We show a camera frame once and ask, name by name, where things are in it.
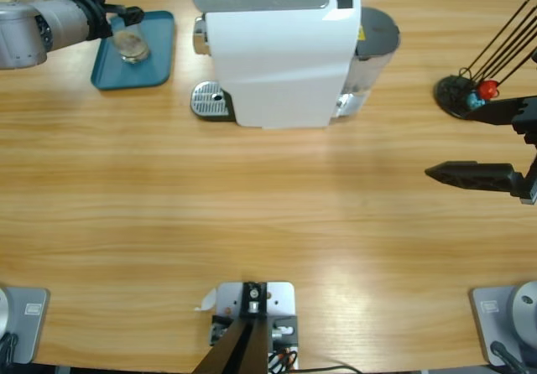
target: red ball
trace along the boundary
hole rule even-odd
[[[477,94],[483,100],[490,100],[498,95],[498,83],[496,81],[484,81],[477,87]]]

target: glass cup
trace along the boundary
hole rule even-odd
[[[148,58],[149,47],[139,23],[127,27],[120,23],[117,29],[112,30],[114,47],[125,62],[136,64]]]

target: black base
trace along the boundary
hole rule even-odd
[[[475,88],[474,82],[462,76],[447,76],[438,81],[433,89],[436,104],[450,116],[466,119],[471,111],[467,97]]]

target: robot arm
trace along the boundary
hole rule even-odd
[[[143,19],[142,9],[105,0],[0,3],[0,70],[39,65],[55,49],[112,36],[107,13],[116,13],[126,26]]]
[[[512,125],[527,144],[537,147],[537,96],[489,101],[468,112],[465,119],[492,125]],[[466,190],[509,192],[523,204],[537,202],[537,158],[524,177],[507,163],[444,162],[425,171],[443,184]]]

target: metal mounting plate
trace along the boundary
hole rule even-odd
[[[267,315],[296,315],[295,287],[289,282],[267,282]],[[237,318],[241,310],[242,282],[226,282],[216,290],[216,315]]]
[[[49,292],[44,288],[3,288],[9,300],[6,331],[18,336],[15,363],[30,363],[39,344],[39,335]]]
[[[509,300],[515,286],[497,288],[476,288],[472,291],[472,302],[477,316],[478,329],[485,359],[493,366],[504,366],[503,361],[495,356],[490,345],[502,342],[506,349],[521,360],[520,346],[512,331]]]

